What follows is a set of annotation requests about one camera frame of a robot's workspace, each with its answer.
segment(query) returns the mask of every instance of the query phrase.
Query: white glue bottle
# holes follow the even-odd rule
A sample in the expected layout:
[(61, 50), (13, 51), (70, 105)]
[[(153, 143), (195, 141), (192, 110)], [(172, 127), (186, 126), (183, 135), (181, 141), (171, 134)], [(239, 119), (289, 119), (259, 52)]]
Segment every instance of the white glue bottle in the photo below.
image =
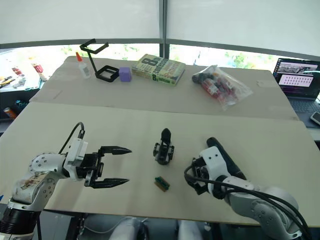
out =
[(79, 66), (78, 66), (78, 67), (79, 67), (79, 69), (80, 69), (80, 72), (81, 72), (83, 78), (85, 78), (85, 79), (90, 78), (90, 77), (91, 77), (91, 74), (90, 74), (90, 71), (89, 71), (89, 69), (88, 69), (88, 67), (87, 67), (87, 64), (85, 64), (85, 63), (83, 62), (83, 60), (82, 60), (82, 58), (80, 57), (80, 55), (79, 55), (78, 52), (76, 52), (75, 55), (76, 55), (76, 59), (77, 59), (78, 62), (79, 62)]

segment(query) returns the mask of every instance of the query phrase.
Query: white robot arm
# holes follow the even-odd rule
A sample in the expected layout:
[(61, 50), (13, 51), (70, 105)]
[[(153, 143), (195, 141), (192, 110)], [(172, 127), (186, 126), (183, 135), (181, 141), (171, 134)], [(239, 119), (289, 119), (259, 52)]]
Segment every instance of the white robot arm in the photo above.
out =
[(29, 164), (26, 175), (13, 187), (12, 197), (0, 221), (1, 240), (30, 240), (41, 211), (52, 196), (58, 180), (84, 180), (85, 187), (113, 188), (128, 182), (123, 178), (105, 178), (96, 181), (102, 175), (104, 164), (101, 158), (131, 153), (131, 150), (119, 146), (102, 146), (98, 152), (86, 154), (88, 143), (83, 141), (84, 129), (70, 144), (67, 153), (62, 150), (70, 140), (78, 123), (59, 153), (42, 153)]
[(263, 231), (275, 240), (302, 235), (311, 239), (293, 196), (278, 187), (261, 187), (247, 181), (215, 138), (209, 138), (207, 143), (209, 148), (184, 172), (187, 183), (199, 195), (209, 192), (224, 199), (237, 214), (259, 222)]

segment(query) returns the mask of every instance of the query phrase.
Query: white roller shade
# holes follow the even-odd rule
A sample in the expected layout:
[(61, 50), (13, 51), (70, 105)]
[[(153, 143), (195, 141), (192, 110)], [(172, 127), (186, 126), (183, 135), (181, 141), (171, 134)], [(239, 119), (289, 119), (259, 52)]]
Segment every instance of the white roller shade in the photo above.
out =
[(320, 0), (168, 0), (167, 38), (320, 56)]
[(0, 44), (158, 39), (158, 0), (2, 0)]

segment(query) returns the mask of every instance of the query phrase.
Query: plastic bag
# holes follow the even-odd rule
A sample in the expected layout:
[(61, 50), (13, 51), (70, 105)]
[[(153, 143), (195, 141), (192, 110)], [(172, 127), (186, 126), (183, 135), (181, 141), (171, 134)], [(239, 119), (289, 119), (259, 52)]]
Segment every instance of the plastic bag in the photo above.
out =
[(194, 74), (192, 81), (201, 84), (212, 97), (218, 99), (224, 111), (253, 93), (243, 82), (222, 71), (217, 65), (208, 66)]

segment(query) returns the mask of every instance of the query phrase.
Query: battery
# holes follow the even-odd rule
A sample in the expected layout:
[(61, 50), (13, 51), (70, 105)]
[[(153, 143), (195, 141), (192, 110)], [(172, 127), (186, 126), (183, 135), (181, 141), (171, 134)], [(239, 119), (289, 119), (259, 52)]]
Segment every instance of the battery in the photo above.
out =
[(17, 114), (14, 111), (12, 111), (10, 107), (6, 107), (3, 111), (9, 116), (9, 118), (16, 119)]

